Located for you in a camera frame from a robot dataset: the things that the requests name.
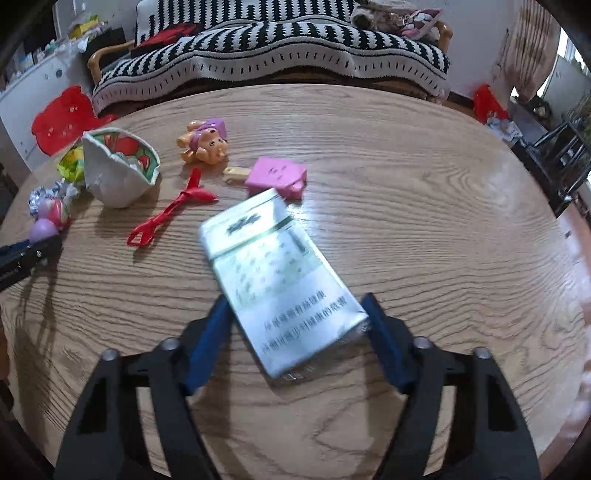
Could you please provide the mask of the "silver foil wrapper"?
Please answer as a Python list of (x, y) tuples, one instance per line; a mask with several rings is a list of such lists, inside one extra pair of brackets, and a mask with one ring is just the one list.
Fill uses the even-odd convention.
[(29, 194), (29, 213), (35, 219), (40, 218), (41, 205), (49, 200), (60, 200), (62, 205), (70, 210), (83, 188), (84, 185), (81, 182), (69, 182), (65, 178), (55, 181), (50, 187), (39, 186)]

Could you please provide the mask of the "yellow green snack bag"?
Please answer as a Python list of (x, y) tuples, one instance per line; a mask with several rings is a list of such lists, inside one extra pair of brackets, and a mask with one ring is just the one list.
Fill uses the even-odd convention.
[(69, 183), (84, 182), (84, 150), (79, 143), (74, 144), (59, 160), (56, 169)]

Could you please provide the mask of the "white green cigarette pack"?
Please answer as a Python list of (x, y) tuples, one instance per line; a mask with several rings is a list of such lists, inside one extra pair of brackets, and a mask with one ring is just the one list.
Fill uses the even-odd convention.
[(201, 224), (212, 271), (272, 379), (362, 332), (368, 315), (274, 189)]

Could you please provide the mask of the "purple pink pig toy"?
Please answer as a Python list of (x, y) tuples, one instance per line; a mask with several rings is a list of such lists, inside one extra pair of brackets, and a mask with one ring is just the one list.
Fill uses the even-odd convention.
[(29, 231), (29, 241), (37, 243), (58, 235), (70, 223), (66, 204), (58, 198), (44, 198), (37, 206), (35, 221)]

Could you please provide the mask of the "red plastic toy tongs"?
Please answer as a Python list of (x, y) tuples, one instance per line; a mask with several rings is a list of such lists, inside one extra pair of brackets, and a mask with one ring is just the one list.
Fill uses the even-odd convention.
[(136, 248), (148, 247), (155, 239), (159, 228), (167, 224), (187, 204), (211, 205), (218, 197), (200, 185), (201, 170), (193, 168), (187, 184), (177, 197), (160, 213), (137, 225), (128, 235), (126, 245)]

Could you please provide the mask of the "red pig plastic chair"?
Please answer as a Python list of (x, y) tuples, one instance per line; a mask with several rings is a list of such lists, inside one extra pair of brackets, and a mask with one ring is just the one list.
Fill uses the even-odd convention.
[(71, 86), (35, 117), (31, 133), (39, 149), (52, 156), (85, 131), (101, 128), (115, 119), (112, 114), (97, 117), (90, 98), (79, 86)]

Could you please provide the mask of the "white cabinet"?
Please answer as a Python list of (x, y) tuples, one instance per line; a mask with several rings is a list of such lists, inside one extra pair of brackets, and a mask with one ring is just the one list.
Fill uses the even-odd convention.
[(16, 185), (49, 159), (31, 133), (36, 115), (74, 85), (88, 94), (92, 80), (80, 53), (62, 47), (11, 82), (1, 94), (1, 166)]

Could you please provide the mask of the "orange purple puppy toy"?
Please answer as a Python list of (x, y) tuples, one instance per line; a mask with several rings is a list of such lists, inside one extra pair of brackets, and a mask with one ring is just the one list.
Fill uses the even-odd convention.
[(228, 132), (221, 118), (191, 122), (176, 144), (183, 150), (181, 158), (187, 164), (216, 165), (228, 158)]

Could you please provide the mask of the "pink popsicle toy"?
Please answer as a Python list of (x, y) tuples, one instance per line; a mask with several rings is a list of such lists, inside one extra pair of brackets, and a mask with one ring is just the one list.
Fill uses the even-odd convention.
[(307, 177), (304, 164), (271, 157), (259, 157), (252, 168), (228, 166), (222, 172), (224, 181), (242, 183), (250, 196), (274, 189), (290, 201), (303, 199)]

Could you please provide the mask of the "black wooden chair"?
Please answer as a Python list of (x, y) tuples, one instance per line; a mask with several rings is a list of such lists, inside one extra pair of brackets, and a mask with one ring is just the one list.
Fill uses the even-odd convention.
[(534, 143), (520, 138), (511, 150), (541, 187), (555, 217), (560, 217), (590, 174), (590, 143), (578, 123), (565, 121)]

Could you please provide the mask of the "striped black white sofa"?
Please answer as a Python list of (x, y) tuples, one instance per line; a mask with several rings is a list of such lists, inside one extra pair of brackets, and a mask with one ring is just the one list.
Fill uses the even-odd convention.
[(360, 29), (351, 22), (353, 6), (352, 1), (141, 1), (136, 45), (180, 24), (199, 30), (101, 74), (92, 93), (94, 110), (163, 97), (192, 81), (238, 84), (294, 69), (362, 81), (402, 79), (429, 97), (448, 97), (450, 59), (443, 49)]

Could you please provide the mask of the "red bag on floor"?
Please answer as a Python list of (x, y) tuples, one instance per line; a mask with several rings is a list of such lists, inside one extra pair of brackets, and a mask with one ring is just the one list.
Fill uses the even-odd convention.
[(498, 102), (488, 84), (481, 85), (474, 93), (474, 114), (476, 119), (486, 124), (490, 117), (496, 116), (499, 120), (507, 120), (509, 114)]

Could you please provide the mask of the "striped beige curtain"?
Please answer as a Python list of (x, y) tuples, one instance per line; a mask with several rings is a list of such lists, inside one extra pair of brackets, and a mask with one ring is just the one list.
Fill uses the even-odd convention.
[(533, 99), (551, 74), (558, 53), (561, 26), (538, 1), (521, 1), (501, 60), (509, 92), (522, 102)]

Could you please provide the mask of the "pile of clothes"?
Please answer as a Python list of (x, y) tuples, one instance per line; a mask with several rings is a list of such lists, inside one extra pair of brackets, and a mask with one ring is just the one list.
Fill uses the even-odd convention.
[(411, 1), (356, 1), (349, 23), (356, 28), (379, 31), (420, 40), (430, 34), (443, 11), (438, 8), (420, 9)]

